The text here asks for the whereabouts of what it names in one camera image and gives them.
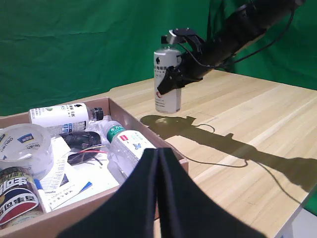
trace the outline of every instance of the plastic bottle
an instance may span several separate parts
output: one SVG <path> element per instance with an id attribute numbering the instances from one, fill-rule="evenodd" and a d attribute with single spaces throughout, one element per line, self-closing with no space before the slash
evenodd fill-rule
<path id="1" fill-rule="evenodd" d="M 129 176 L 146 148 L 155 148 L 140 132 L 126 130 L 117 121 L 109 121 L 102 125 L 104 136 L 110 142 L 109 159 Z"/>
<path id="2" fill-rule="evenodd" d="M 29 111 L 30 123 L 47 128 L 51 136 L 85 130 L 90 123 L 103 118 L 102 108 L 90 109 L 84 103 L 34 108 Z"/>

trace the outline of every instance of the black cable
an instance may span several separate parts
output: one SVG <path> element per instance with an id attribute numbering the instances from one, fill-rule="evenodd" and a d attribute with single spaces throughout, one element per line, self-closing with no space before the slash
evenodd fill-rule
<path id="1" fill-rule="evenodd" d="M 168 143 L 174 150 L 177 151 L 177 149 L 170 143 Z M 190 161 L 193 161 L 195 163 L 199 163 L 199 164 L 204 164 L 204 165 L 219 165 L 219 166 L 225 166 L 225 167 L 231 167 L 231 168 L 244 168 L 244 167 L 247 167 L 249 164 L 247 162 L 247 160 L 244 160 L 244 165 L 241 165 L 241 166 L 234 166 L 234 165 L 224 165 L 224 164 L 218 164 L 218 163 L 210 163 L 210 162 L 202 162 L 202 161 L 197 161 L 197 160 L 193 160 L 185 155 L 182 154 L 182 156 Z"/>
<path id="2" fill-rule="evenodd" d="M 200 66 L 206 67 L 206 68 L 211 68 L 211 69 L 224 68 L 224 67 L 227 67 L 227 66 L 229 66 L 229 65 L 232 65 L 232 64 L 241 62 L 241 61 L 243 61 L 243 60 L 245 60 L 245 59 L 247 59 L 247 58 L 249 58 L 249 57 L 251 57 L 251 56 L 253 56 L 253 55 L 255 55 L 255 54 L 257 54 L 257 53 L 259 53 L 259 52 L 261 52 L 261 51 L 263 51 L 263 50 L 265 50 L 265 49 L 267 49 L 267 48 L 269 48 L 269 47 L 271 47 L 273 44 L 275 44 L 277 41 L 279 41 L 279 40 L 285 35 L 285 33 L 288 31 L 290 25 L 292 24 L 293 18 L 294 18 L 294 10 L 292 10 L 292 12 L 291 12 L 291 16 L 290 16 L 290 18 L 289 18 L 289 21 L 288 21 L 288 23 L 287 23 L 285 29 L 284 29 L 284 30 L 281 32 L 281 34 L 280 34 L 277 38 L 275 38 L 271 43 L 269 43 L 269 44 L 267 44 L 266 46 L 264 46 L 264 47 L 262 47 L 262 48 L 260 48 L 260 49 L 258 49 L 258 50 L 256 50 L 256 51 L 254 51 L 253 53 L 251 53 L 251 54 L 249 54 L 249 55 L 247 55 L 247 56 L 242 57 L 241 59 L 238 59 L 238 60 L 236 60 L 236 61 L 234 61 L 234 62 L 231 62 L 231 63 L 228 63 L 228 64 L 221 64 L 221 65 L 218 65 L 218 66 L 204 65 L 204 64 L 200 63 L 200 62 L 195 58 L 195 56 L 193 55 L 193 53 L 190 52 L 190 50 L 188 50 L 188 49 L 187 49 L 185 46 L 183 46 L 181 43 L 178 43 L 178 44 L 179 44 L 187 53 L 189 53 L 189 54 L 191 55 L 191 57 L 195 60 L 195 62 L 196 62 L 197 64 L 199 64 Z"/>
<path id="3" fill-rule="evenodd" d="M 283 189 L 282 185 L 279 183 L 279 181 L 276 179 L 276 177 L 271 173 L 270 170 L 268 170 L 264 165 L 262 165 L 261 163 L 254 161 L 255 163 L 257 163 L 258 165 L 260 165 L 263 169 L 265 169 L 274 179 L 274 181 L 276 182 L 276 184 L 279 186 L 279 188 L 289 197 L 291 198 L 293 201 L 297 202 L 298 204 L 301 204 L 300 201 L 298 201 L 295 197 L 293 197 L 291 194 L 289 194 L 287 191 L 285 191 L 285 189 Z"/>

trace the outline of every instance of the can label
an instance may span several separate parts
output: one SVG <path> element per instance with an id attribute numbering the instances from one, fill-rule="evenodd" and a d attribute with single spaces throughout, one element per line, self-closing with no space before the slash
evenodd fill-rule
<path id="1" fill-rule="evenodd" d="M 32 177 L 22 167 L 0 172 L 0 230 L 42 215 Z"/>
<path id="2" fill-rule="evenodd" d="M 175 113 L 181 106 L 181 89 L 174 89 L 164 95 L 158 91 L 158 86 L 164 79 L 166 69 L 181 63 L 181 52 L 176 49 L 161 49 L 154 52 L 154 82 L 155 106 L 161 113 Z"/>

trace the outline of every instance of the tape roll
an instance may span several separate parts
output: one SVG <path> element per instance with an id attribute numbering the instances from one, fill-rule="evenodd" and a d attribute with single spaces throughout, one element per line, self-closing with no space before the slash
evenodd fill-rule
<path id="1" fill-rule="evenodd" d="M 42 179 L 53 167 L 51 136 L 36 124 L 17 124 L 0 130 L 0 170 L 26 168 Z"/>

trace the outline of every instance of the water bottle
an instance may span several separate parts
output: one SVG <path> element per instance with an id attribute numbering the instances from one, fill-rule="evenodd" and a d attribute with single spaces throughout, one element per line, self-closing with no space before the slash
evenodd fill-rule
<path id="1" fill-rule="evenodd" d="M 117 121 L 101 125 L 103 134 L 110 143 L 109 159 L 113 160 L 125 176 L 129 176 L 146 148 L 155 146 L 139 131 L 126 130 Z"/>

